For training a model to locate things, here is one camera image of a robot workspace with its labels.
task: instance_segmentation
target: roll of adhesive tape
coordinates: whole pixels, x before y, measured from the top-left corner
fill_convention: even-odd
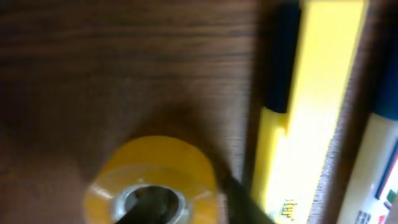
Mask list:
[[[151,187],[175,198],[167,224],[217,223],[216,180],[208,158],[166,136],[135,139],[116,150],[86,191],[86,223],[116,223],[137,202],[137,193]]]

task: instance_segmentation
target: yellow highlighter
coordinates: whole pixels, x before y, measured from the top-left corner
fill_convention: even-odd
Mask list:
[[[307,222],[368,2],[301,7],[287,111],[267,109],[266,101],[256,152],[252,197],[276,223]]]

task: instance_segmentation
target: brown wood grain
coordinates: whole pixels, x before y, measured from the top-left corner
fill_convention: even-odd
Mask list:
[[[249,182],[279,2],[1,0],[0,223],[83,223],[101,164],[150,134],[200,146]],[[340,208],[391,23],[384,2],[371,7],[310,223],[334,223]]]

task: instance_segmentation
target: wooden table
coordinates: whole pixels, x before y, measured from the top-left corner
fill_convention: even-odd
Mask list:
[[[249,182],[278,3],[1,1],[0,223],[83,223],[101,164],[150,134],[220,154]],[[392,6],[369,11],[309,223],[336,222]]]

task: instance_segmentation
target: blue cap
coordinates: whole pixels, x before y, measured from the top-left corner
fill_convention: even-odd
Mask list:
[[[298,2],[283,4],[277,11],[275,40],[271,50],[271,77],[264,106],[286,113],[299,33],[301,9]]]
[[[398,41],[392,45],[387,73],[382,78],[374,112],[379,116],[398,121]]]

